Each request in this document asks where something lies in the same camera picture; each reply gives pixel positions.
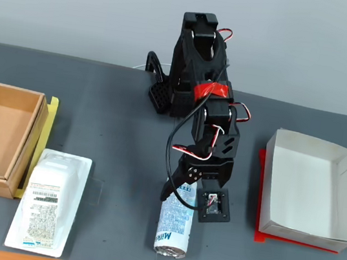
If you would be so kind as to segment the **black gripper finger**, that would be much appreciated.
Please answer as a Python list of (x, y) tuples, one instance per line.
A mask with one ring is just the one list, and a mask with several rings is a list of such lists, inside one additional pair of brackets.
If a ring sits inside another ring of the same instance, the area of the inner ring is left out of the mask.
[(174, 194), (174, 196), (180, 201), (183, 206), (196, 209), (196, 207), (194, 207), (194, 204), (188, 204), (188, 202), (186, 202), (181, 197), (178, 192), (178, 188), (183, 184), (191, 185), (200, 180), (202, 176), (202, 170), (197, 168), (195, 165), (192, 165), (189, 161), (180, 159), (178, 161), (178, 167), (174, 171), (174, 173), (171, 173), (170, 169), (168, 169), (167, 174), (168, 179), (162, 188), (160, 201), (163, 202), (167, 200), (171, 194)]

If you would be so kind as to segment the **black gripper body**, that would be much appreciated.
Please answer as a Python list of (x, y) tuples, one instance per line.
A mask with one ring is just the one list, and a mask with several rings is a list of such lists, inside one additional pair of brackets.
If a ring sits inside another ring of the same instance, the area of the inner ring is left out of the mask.
[(202, 170), (202, 189), (206, 191), (220, 191), (232, 174), (233, 158), (213, 158), (198, 160), (190, 155), (183, 154), (180, 159), (189, 161), (192, 165)]

